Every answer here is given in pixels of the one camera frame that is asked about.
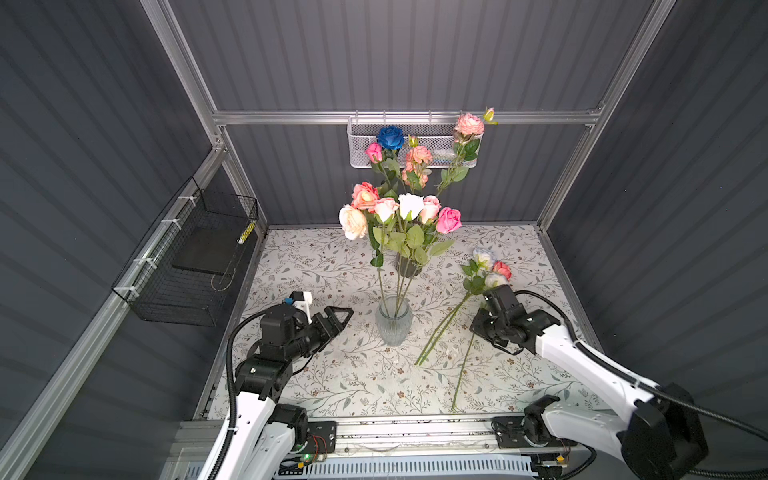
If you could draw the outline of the cream white artificial rose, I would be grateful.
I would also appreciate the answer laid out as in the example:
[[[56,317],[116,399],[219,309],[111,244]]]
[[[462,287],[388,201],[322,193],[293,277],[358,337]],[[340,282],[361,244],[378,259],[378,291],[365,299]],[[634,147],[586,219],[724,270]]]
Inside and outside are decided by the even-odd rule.
[[[357,208],[347,204],[339,211],[339,223],[348,240],[364,238],[368,233],[366,216]]]

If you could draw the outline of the pale pink white rose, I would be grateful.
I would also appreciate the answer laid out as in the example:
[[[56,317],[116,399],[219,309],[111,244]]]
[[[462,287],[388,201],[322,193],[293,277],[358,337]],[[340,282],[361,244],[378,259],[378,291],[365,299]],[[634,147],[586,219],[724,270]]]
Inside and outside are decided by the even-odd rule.
[[[381,300],[385,300],[382,267],[384,265],[384,249],[387,245],[397,220],[399,204],[389,197],[375,202],[373,213],[368,223],[369,239],[373,248],[371,265],[376,268]]]

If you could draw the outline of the light pink rosebud stem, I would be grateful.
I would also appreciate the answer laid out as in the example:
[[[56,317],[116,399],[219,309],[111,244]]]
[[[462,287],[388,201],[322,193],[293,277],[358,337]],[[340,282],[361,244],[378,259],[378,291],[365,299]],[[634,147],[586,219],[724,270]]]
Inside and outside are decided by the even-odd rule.
[[[450,235],[462,226],[461,212],[458,209],[443,207],[434,221],[420,224],[425,234],[425,242],[413,260],[425,267],[434,257],[444,254],[453,246],[454,240]]]

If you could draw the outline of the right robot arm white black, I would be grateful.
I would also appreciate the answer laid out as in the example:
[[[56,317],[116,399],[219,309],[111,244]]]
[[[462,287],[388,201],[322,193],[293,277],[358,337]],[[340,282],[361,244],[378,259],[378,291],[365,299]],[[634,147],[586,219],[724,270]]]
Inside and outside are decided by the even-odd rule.
[[[472,332],[513,355],[529,352],[564,369],[609,406],[601,414],[546,394],[527,406],[514,431],[534,447],[576,442],[622,461],[640,479],[680,479],[709,453],[690,395],[636,376],[577,339],[570,322],[527,311],[509,285],[484,292]]]

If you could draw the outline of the magenta pink artificial rose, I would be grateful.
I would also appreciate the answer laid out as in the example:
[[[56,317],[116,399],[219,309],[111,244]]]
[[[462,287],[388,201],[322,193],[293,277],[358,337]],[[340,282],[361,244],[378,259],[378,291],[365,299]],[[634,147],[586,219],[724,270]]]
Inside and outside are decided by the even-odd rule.
[[[383,149],[377,142],[371,143],[365,150],[371,164],[379,164],[383,160]]]

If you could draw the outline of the salmon pink artificial rose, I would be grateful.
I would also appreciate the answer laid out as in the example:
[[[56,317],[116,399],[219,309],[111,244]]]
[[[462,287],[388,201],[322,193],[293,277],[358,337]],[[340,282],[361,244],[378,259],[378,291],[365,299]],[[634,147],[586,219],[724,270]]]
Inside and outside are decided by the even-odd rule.
[[[379,199],[378,189],[368,182],[362,182],[353,188],[351,206],[360,211],[373,213]]]

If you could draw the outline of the pale pink carnation spray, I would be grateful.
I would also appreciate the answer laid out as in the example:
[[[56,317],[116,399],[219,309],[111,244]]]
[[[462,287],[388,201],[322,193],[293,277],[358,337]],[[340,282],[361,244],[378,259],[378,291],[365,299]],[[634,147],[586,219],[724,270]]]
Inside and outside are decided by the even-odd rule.
[[[494,107],[487,108],[481,116],[472,113],[461,114],[453,128],[452,152],[449,167],[441,173],[437,195],[443,194],[450,186],[462,182],[468,175],[468,163],[478,158],[478,151],[488,125],[497,125]]]

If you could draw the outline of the clear ribbed glass vase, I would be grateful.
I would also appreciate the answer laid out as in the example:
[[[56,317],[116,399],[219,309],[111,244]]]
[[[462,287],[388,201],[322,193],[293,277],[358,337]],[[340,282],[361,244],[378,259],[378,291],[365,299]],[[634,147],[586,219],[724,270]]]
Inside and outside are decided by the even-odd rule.
[[[413,322],[413,312],[407,299],[386,297],[376,310],[378,332],[387,346],[398,346],[407,337]]]

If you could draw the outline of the blue artificial rose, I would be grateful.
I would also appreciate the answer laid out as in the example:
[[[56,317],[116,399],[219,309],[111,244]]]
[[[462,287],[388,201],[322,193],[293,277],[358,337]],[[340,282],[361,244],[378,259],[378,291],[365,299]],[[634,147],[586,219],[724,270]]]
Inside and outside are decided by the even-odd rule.
[[[388,125],[378,131],[376,139],[382,149],[397,151],[405,144],[406,135],[400,127]]]

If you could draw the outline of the white rosebud stem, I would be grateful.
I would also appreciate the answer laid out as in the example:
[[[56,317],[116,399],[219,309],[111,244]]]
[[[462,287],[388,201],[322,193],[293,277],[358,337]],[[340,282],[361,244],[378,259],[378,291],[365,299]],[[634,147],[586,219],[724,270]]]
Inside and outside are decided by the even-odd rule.
[[[398,197],[398,209],[394,215],[394,227],[391,232],[391,246],[399,254],[398,275],[404,277],[406,268],[417,257],[417,252],[424,245],[425,234],[420,224],[420,214],[424,209],[424,198],[415,194],[402,194]]]

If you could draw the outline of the pink ribbed glass vase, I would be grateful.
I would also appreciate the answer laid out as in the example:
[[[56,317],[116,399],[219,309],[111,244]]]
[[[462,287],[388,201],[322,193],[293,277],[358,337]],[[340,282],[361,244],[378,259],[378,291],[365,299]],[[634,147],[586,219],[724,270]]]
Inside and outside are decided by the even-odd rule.
[[[408,279],[418,276],[423,270],[418,261],[403,257],[400,253],[396,255],[395,266],[397,273]]]

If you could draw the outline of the small light pink rose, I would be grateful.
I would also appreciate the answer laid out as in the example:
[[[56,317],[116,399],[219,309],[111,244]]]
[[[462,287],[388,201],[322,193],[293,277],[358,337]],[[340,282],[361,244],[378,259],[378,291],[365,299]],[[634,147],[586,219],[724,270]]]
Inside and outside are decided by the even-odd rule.
[[[423,208],[419,213],[419,219],[422,224],[428,224],[434,221],[441,210],[441,203],[434,195],[428,195],[423,198]]]

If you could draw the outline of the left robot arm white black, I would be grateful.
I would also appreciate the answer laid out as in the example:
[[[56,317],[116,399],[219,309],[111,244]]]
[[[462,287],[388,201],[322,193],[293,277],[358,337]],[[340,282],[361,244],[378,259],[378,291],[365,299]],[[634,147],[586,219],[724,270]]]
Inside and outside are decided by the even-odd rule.
[[[229,410],[200,479],[271,479],[307,443],[306,409],[282,403],[280,397],[295,375],[294,362],[324,350],[354,315],[353,309],[336,306],[309,315],[309,304],[288,298],[247,317],[227,339]],[[261,338],[254,352],[235,366],[234,341],[253,321],[260,324]]]

